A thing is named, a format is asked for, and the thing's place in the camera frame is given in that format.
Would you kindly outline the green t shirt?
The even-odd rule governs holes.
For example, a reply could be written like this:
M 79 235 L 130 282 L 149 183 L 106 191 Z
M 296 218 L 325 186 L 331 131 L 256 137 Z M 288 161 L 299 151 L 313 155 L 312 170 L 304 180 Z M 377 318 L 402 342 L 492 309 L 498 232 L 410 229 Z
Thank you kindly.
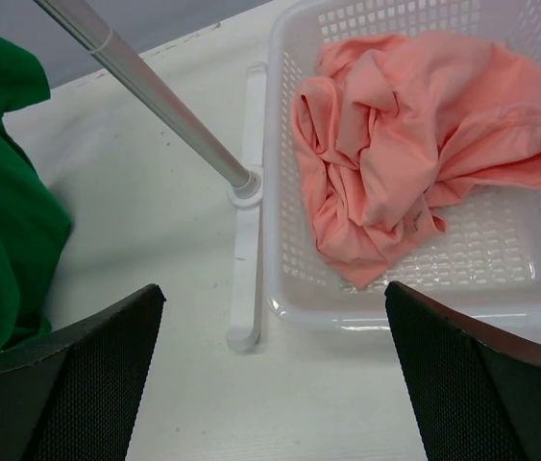
M 42 308 L 72 229 L 3 122 L 49 97 L 38 59 L 0 37 L 0 352 L 50 331 Z

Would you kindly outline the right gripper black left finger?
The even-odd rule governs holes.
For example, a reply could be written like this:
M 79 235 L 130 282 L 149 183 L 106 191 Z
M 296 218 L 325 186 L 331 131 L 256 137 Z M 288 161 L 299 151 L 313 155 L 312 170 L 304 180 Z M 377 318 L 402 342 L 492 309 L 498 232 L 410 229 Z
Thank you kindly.
M 159 334 L 149 284 L 0 352 L 0 460 L 123 460 Z

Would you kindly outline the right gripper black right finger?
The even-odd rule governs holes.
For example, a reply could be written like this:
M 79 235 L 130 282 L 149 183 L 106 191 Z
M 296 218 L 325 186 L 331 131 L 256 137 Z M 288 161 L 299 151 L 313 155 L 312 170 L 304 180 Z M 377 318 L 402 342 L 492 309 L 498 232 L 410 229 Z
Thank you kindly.
M 429 460 L 541 460 L 541 344 L 397 281 L 385 310 Z

